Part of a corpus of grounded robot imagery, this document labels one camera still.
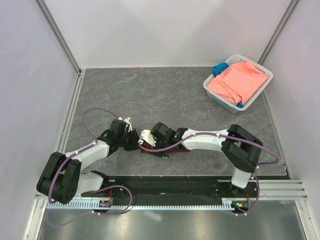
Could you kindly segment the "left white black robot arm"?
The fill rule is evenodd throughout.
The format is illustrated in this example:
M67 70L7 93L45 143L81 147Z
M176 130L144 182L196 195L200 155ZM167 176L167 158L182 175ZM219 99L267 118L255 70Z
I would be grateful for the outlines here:
M37 182L36 190L47 196L50 203L69 203L75 195L93 191L99 197L106 196L110 185L101 173L93 171L81 174L94 162L107 158L118 149L127 152L138 149L139 136L130 123L131 118L118 118L111 122L92 143L75 151L52 153Z

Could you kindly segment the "dark red cloth napkin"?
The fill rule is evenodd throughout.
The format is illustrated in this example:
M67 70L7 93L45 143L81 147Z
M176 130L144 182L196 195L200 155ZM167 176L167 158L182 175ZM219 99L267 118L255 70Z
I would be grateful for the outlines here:
M156 149L155 147L151 146L149 143L145 143L143 145L143 147L148 149L148 150ZM140 152L144 153L144 154L147 154L147 153L151 154L150 151L146 151L146 150L143 150L143 149L141 149ZM185 148L179 148L179 147L174 147L174 148L171 148L169 150L161 151L161 153L188 153L188 152L190 152L190 150L185 149Z

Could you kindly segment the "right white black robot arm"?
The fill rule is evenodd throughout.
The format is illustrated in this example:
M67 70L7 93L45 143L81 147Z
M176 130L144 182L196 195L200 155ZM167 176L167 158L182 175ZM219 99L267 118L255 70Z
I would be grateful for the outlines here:
M175 151L209 150L224 153L233 164L234 171L229 191L235 197L247 191L251 175L255 172L263 143L243 127L232 124L230 128L218 131L198 131L190 128L173 130L158 122L151 130L141 134L152 150L153 155L168 157L170 146Z

